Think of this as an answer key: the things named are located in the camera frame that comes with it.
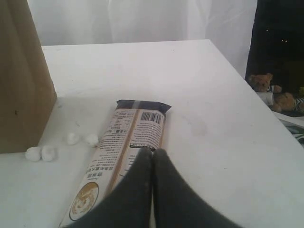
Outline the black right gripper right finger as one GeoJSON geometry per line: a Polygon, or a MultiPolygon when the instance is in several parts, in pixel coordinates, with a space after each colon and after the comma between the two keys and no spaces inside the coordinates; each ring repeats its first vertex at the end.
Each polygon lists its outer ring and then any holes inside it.
{"type": "Polygon", "coordinates": [[[157,228],[238,228],[181,177],[167,152],[153,153],[153,204],[157,228]]]}

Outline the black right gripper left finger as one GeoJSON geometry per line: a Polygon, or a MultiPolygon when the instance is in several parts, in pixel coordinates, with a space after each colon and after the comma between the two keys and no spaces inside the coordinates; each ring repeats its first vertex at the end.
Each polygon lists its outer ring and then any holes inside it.
{"type": "Polygon", "coordinates": [[[152,151],[141,148],[115,189],[70,228],[148,228],[152,197],[152,151]]]}

